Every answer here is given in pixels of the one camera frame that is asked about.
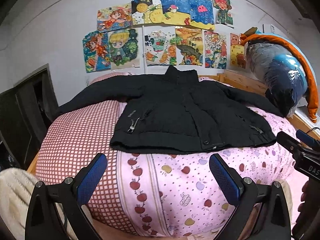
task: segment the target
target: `pink quilt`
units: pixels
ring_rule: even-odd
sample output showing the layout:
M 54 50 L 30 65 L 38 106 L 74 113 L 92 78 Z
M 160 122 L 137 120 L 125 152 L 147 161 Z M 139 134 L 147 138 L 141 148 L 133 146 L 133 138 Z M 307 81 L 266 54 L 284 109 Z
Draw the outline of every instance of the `pink quilt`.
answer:
M 126 73 L 95 81 L 113 75 Z M 104 101 L 60 116 L 42 143 L 36 175 L 48 184 L 60 183 L 75 176 L 97 153 L 104 153 L 108 168 L 88 203 L 95 219 L 141 236 L 190 236 L 224 225 L 234 208 L 209 170 L 210 153 L 139 155 L 109 147 L 124 107 Z M 274 134 L 283 130 L 295 138 L 295 129 L 285 118 L 250 108 L 268 121 Z M 242 177 L 256 183 L 271 184 L 293 171 L 291 154 L 277 143 L 218 153 Z

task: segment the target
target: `apple print bedding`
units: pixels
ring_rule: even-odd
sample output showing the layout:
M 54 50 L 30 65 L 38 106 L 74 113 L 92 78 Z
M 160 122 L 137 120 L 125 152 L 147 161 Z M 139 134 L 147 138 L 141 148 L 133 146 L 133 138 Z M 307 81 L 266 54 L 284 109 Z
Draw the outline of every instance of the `apple print bedding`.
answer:
M 93 82 L 114 75 L 127 73 L 110 73 Z M 88 203 L 93 218 L 134 235 L 180 237 L 211 231 L 214 236 L 234 207 L 209 170 L 211 154 L 140 155 L 111 149 L 109 142 L 124 108 L 125 103 L 104 101 L 57 118 L 41 145 L 36 175 L 47 184 L 60 183 L 104 153 L 108 167 Z M 295 138 L 295 129 L 285 118 L 250 108 L 268 121 L 274 134 L 282 130 Z M 291 154 L 277 143 L 218 153 L 256 183 L 271 184 L 293 171 Z

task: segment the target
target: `screw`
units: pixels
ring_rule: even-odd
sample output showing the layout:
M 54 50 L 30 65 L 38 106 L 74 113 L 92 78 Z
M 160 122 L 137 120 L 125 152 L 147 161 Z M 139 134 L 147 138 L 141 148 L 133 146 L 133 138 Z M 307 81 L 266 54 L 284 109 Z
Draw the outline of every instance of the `screw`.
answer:
M 73 178 L 71 178 L 71 177 L 68 177 L 64 180 L 64 183 L 66 183 L 66 184 L 70 184 L 71 182 L 73 182 Z
M 36 183 L 36 187 L 41 187 L 41 186 L 42 186 L 42 184 L 43 184 L 43 182 L 42 182 L 42 181 L 38 181 L 38 182 Z
M 243 181 L 244 181 L 246 184 L 251 184 L 251 183 L 252 183 L 252 179 L 249 178 L 249 177 L 245 177 L 245 178 L 243 179 Z
M 275 182 L 273 183 L 273 185 L 275 185 L 276 187 L 281 187 L 281 184 L 280 184 L 279 181 L 275 181 Z

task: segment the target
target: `jacket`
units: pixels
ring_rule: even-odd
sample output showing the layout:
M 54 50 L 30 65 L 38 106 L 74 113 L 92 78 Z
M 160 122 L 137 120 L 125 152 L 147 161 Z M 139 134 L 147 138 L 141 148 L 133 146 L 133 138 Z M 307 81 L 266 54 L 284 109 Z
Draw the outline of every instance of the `jacket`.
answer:
M 105 100 L 127 98 L 110 146 L 128 153 L 190 154 L 229 147 L 270 146 L 268 122 L 246 105 L 281 116 L 267 98 L 215 81 L 196 70 L 114 76 L 96 82 L 59 107 L 64 114 Z

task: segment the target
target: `jacket logo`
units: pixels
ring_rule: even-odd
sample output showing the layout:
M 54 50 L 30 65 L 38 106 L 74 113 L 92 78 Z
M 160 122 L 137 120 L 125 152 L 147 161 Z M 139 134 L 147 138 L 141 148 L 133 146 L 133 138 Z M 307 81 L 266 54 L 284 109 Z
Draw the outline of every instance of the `jacket logo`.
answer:
M 128 117 L 131 117 L 135 112 L 137 112 L 137 111 L 133 110 L 132 113 L 128 115 Z
M 312 166 L 309 167 L 308 171 L 315 174 L 316 176 L 320 175 L 320 170 L 314 169 Z

